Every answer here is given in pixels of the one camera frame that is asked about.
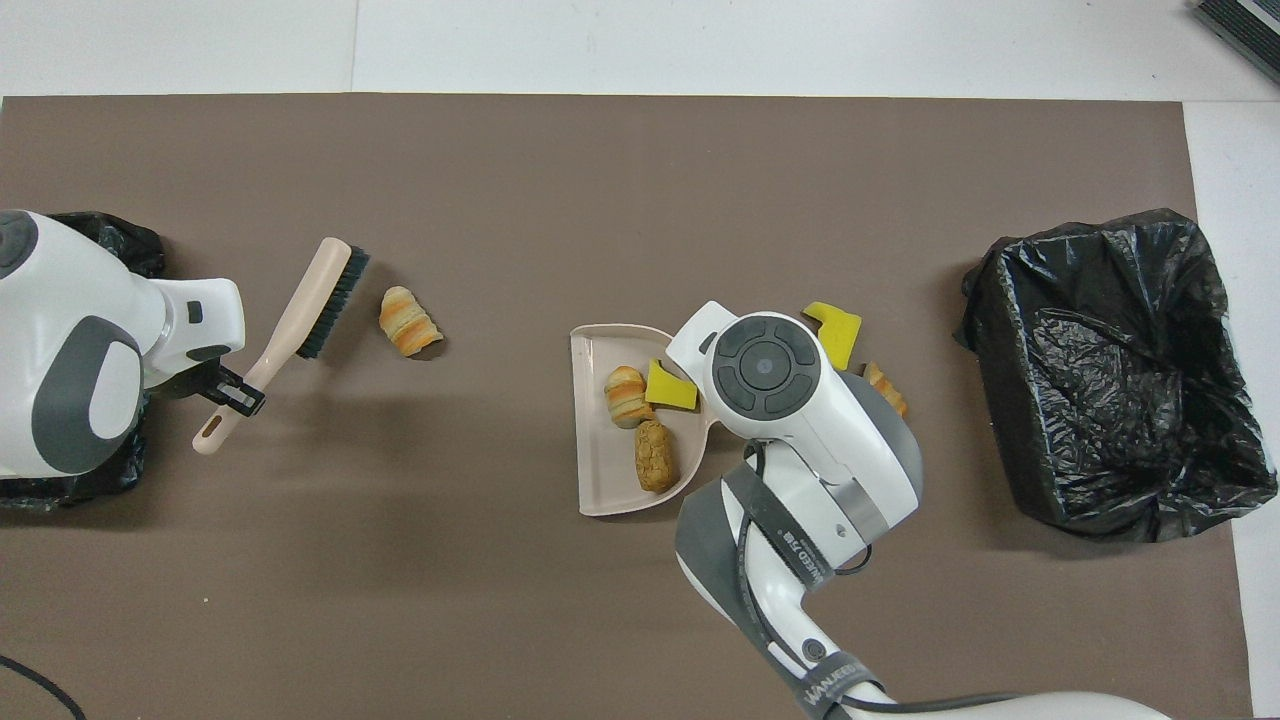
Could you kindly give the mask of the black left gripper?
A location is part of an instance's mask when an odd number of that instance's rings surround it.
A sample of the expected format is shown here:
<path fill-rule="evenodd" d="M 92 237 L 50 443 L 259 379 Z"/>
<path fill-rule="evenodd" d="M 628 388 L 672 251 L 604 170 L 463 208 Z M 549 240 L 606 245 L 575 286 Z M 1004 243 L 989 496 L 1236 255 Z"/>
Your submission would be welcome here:
<path fill-rule="evenodd" d="M 221 366 L 219 360 L 191 366 L 170 379 L 148 388 L 161 398 L 187 398 L 201 396 L 215 405 L 229 407 L 241 416 L 256 415 L 265 404 L 265 393 L 251 386 L 243 377 Z"/>

